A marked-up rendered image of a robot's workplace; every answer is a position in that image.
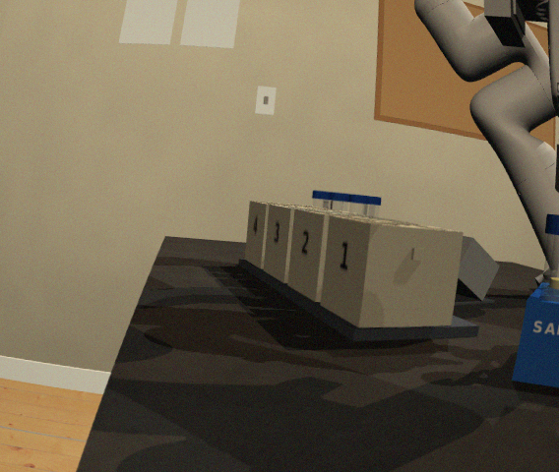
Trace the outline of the blue tube rack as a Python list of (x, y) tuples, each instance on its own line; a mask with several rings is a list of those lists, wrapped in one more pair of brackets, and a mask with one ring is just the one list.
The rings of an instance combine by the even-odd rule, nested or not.
[(559, 302), (528, 297), (512, 381), (559, 387)]

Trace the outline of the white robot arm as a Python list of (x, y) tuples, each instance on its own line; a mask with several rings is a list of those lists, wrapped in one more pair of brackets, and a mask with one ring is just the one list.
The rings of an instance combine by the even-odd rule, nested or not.
[(557, 114), (549, 58), (526, 23), (547, 23), (535, 13), (543, 1), (484, 0), (484, 13), (475, 18), (463, 0), (414, 0), (414, 9), (466, 82), (484, 79), (515, 62), (525, 64), (478, 91), (469, 110), (502, 162), (545, 256), (546, 216), (559, 214), (557, 154), (530, 131)]

